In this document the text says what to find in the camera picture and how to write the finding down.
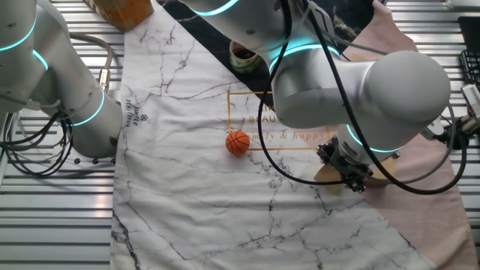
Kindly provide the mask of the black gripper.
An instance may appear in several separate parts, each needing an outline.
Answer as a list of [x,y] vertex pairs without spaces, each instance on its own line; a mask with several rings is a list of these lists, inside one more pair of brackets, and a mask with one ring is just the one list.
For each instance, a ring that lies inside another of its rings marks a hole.
[[318,145],[316,153],[323,164],[332,165],[340,173],[345,188],[357,193],[365,191],[366,181],[373,175],[373,171],[368,165],[348,157],[336,136],[331,142]]

